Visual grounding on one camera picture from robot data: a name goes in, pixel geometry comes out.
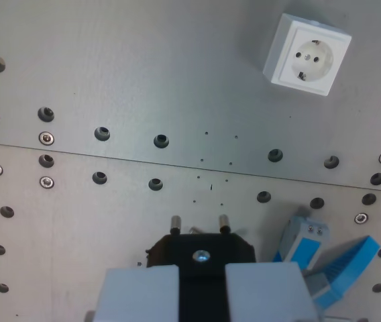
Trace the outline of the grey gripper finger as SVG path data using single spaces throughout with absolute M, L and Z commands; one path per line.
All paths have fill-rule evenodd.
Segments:
M 225 266 L 231 321 L 318 321 L 319 313 L 294 262 Z
M 178 267 L 109 269 L 93 320 L 178 321 Z

